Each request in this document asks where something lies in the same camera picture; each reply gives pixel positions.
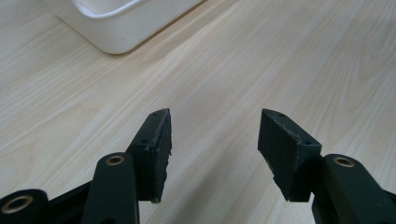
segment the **wooden table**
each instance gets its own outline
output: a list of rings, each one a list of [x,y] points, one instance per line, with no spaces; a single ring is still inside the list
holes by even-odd
[[[257,150],[262,108],[361,161],[396,192],[396,2],[209,0],[140,48],[109,55],[41,0],[0,2],[0,197],[52,199],[124,151],[169,107],[163,202],[142,223],[314,223]]]

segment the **white container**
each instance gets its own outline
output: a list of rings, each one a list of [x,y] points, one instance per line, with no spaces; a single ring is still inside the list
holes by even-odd
[[[44,0],[99,49],[132,49],[201,0]]]

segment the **table surface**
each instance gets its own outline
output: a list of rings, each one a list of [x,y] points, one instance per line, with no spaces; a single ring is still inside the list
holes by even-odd
[[[103,53],[41,0],[0,2],[0,197],[52,199],[170,108],[163,201],[142,223],[314,223],[257,141],[262,108],[396,192],[396,2],[209,0],[139,48]]]

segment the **white plastic bin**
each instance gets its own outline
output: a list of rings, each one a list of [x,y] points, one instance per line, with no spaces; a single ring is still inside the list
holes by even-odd
[[[201,0],[44,0],[107,53],[132,49]]]

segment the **black mechanical linkage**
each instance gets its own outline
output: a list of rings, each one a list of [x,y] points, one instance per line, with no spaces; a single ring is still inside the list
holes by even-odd
[[[93,180],[49,201],[39,189],[0,200],[0,223],[139,223],[138,201],[159,203],[172,148],[169,109],[150,114],[125,153],[104,156]]]
[[[308,202],[315,221],[333,223],[396,223],[395,195],[379,187],[358,161],[320,154],[321,144],[287,116],[264,109],[259,151],[286,200]]]

